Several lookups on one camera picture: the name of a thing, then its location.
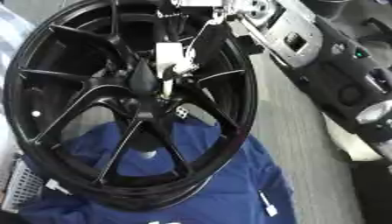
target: center cap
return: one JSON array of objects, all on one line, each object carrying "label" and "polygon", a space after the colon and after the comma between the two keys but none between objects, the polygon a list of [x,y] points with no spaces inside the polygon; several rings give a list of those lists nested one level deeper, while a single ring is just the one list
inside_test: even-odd
[{"label": "center cap", "polygon": [[158,78],[144,59],[140,59],[128,80],[129,88],[136,95],[153,95],[158,87]]}]

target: bolt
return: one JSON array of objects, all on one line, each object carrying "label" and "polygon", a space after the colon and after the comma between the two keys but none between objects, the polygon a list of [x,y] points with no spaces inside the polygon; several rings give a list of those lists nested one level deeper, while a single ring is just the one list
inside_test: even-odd
[{"label": "bolt", "polygon": [[344,44],[335,44],[332,47],[332,54],[341,54],[346,50],[346,46]]},{"label": "bolt", "polygon": [[39,112],[37,110],[34,110],[34,111],[31,112],[31,115],[34,116],[34,117],[40,117],[41,116],[41,112]]},{"label": "bolt", "polygon": [[176,6],[179,7],[181,5],[181,0],[171,0],[171,3]]}]

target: blue cloth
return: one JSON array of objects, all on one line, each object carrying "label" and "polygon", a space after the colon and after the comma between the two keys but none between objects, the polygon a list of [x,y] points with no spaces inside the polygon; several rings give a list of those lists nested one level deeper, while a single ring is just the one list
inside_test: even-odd
[{"label": "blue cloth", "polygon": [[[195,119],[175,123],[172,138],[186,159],[194,160],[220,134],[218,126],[207,126]],[[103,124],[74,139],[69,150],[79,159],[101,167],[120,138],[114,123]],[[169,155],[158,149],[152,159],[142,159],[139,152],[129,150],[119,172],[122,175],[157,174],[171,169]],[[259,190],[278,210],[269,217]],[[205,188],[195,196],[163,210],[148,213],[116,211],[76,196],[45,190],[43,196],[24,207],[20,214],[31,224],[291,224],[296,223],[291,206],[291,190],[281,170],[252,136],[223,169],[215,173]]]}]

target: gray floor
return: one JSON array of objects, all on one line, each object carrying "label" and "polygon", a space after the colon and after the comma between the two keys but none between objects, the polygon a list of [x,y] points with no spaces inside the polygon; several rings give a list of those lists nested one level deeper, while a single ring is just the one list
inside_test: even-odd
[{"label": "gray floor", "polygon": [[[35,24],[71,3],[70,0],[5,1],[12,10]],[[347,13],[337,24],[350,35],[358,35],[362,34],[358,26],[362,17],[384,9],[373,1],[360,0],[350,5],[349,11],[352,13]],[[387,59],[385,47],[376,45],[372,51],[380,59]],[[290,181],[298,223],[362,223],[347,164],[339,160],[318,110],[265,55],[252,60],[258,74],[260,97],[253,133],[268,147]]]}]

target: black alloy wheel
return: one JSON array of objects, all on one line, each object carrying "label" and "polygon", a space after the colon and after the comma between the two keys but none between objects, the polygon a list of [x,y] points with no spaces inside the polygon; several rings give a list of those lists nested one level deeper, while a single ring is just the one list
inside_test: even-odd
[{"label": "black alloy wheel", "polygon": [[[157,2],[87,0],[65,8],[24,42],[5,80],[7,118],[34,164],[72,193],[129,211],[168,207],[194,195],[240,149],[256,115],[255,73],[232,35],[216,59],[192,77],[177,78],[170,99],[161,97],[154,54]],[[179,37],[186,46],[207,18],[184,19]],[[220,124],[218,140],[194,161],[186,161],[171,139],[175,110],[184,104],[203,109]],[[68,153],[61,142],[62,130],[93,107],[109,109],[122,133],[100,170]],[[166,148],[172,171],[118,174],[139,130]]]}]

